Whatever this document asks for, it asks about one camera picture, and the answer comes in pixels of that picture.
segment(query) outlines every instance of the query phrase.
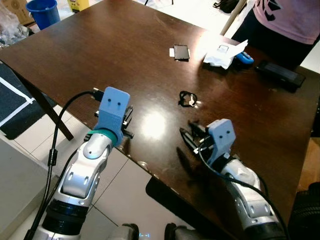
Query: tiled floor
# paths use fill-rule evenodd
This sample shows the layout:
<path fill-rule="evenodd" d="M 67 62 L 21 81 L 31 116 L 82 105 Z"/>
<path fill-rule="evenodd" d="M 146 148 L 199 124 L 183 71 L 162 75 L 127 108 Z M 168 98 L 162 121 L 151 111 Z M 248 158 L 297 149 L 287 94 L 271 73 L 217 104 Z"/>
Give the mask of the tiled floor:
<path fill-rule="evenodd" d="M 144 0 L 135 0 L 144 4 Z M 100 0 L 89 0 L 90 4 Z M 148 6 L 161 12 L 180 18 L 186 22 L 219 33 L 228 20 L 228 15 L 212 7 L 214 0 L 150 0 Z M 58 0 L 61 19 L 72 15 L 67 0 Z M 227 32 L 230 37 L 241 24 L 237 19 Z M 304 66 L 319 72 L 320 45 L 312 51 Z M 54 108 L 60 112 L 61 107 Z M 74 135 L 68 141 L 61 133 L 58 135 L 58 163 L 55 173 L 59 174 L 69 155 L 80 146 L 88 128 L 70 114 L 63 122 Z M 46 167 L 49 149 L 52 143 L 54 124 L 45 115 L 15 140 L 9 141 L 19 151 Z M 145 187 L 151 176 L 114 149 L 108 158 L 108 164 L 101 174 L 101 181 L 93 204 L 82 228 L 82 239 L 103 240 L 110 231 L 122 223 L 136 223 L 142 234 L 150 234 L 152 240 L 161 240 L 166 223 L 185 224 L 181 219 L 147 196 Z M 35 212 L 11 236 L 10 240 L 20 240 L 30 227 Z"/>

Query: dark brown tabletop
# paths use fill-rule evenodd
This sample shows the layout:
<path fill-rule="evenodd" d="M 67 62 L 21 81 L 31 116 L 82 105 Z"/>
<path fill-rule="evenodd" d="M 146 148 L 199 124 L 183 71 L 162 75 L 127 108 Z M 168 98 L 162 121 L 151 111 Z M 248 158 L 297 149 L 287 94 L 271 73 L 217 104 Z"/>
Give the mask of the dark brown tabletop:
<path fill-rule="evenodd" d="M 207 69 L 204 56 L 217 41 L 233 42 L 131 0 L 105 0 L 1 50 L 0 60 L 60 105 L 93 87 L 128 92 L 134 107 L 128 130 L 135 136 L 125 139 L 120 149 L 136 163 L 145 162 L 153 176 L 229 232 L 232 207 L 227 207 L 225 189 L 215 178 L 208 176 L 204 183 L 187 173 L 176 148 L 186 153 L 191 169 L 199 171 L 200 163 L 179 128 L 187 128 L 188 120 L 207 125 L 231 119 L 236 133 L 232 152 L 265 179 L 287 222 L 316 113 L 319 75 L 298 67 L 306 80 L 290 93 L 253 67 Z M 188 45 L 189 62 L 169 57 L 174 44 Z M 270 60 L 254 48 L 246 51 L 254 65 Z M 197 94 L 199 108 L 178 106 L 182 90 Z M 69 111 L 92 128 L 98 106 L 83 97 Z"/>

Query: white stripe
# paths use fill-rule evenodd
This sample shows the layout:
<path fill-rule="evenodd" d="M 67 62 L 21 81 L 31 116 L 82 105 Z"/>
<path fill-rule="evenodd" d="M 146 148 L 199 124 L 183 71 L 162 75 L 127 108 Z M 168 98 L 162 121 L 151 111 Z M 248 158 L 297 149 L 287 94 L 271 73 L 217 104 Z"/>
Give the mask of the white stripe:
<path fill-rule="evenodd" d="M 28 106 L 30 103 L 26 101 L 24 104 L 22 104 L 20 107 L 18 107 L 16 110 L 14 110 L 12 113 L 9 114 L 5 119 L 0 121 L 0 127 L 4 125 L 6 122 L 8 122 L 10 119 L 12 119 L 17 113 L 19 113 L 22 109 L 24 109 L 26 106 Z"/>
<path fill-rule="evenodd" d="M 32 101 L 33 101 L 32 98 L 28 97 L 23 92 L 21 92 L 20 90 L 16 89 L 14 86 L 12 86 L 6 80 L 4 80 L 2 77 L 0 77 L 0 83 L 5 85 L 8 89 L 13 91 L 15 94 L 18 94 L 19 96 L 23 97 L 28 103 L 32 104 Z"/>

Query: blue object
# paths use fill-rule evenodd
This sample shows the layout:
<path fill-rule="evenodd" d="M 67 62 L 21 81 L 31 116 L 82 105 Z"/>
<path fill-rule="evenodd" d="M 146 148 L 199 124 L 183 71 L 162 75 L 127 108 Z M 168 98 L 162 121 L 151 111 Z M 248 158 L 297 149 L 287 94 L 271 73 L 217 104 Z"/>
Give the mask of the blue object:
<path fill-rule="evenodd" d="M 40 30 L 60 21 L 56 0 L 33 0 L 25 5 Z"/>
<path fill-rule="evenodd" d="M 254 63 L 254 59 L 245 51 L 240 52 L 239 54 L 237 54 L 235 56 L 237 59 L 240 60 L 240 62 L 242 62 L 243 64 L 253 64 Z"/>
<path fill-rule="evenodd" d="M 114 147 L 119 146 L 124 138 L 121 128 L 129 100 L 128 93 L 109 86 L 100 103 L 98 123 L 93 130 L 107 129 L 113 132 L 116 136 Z"/>

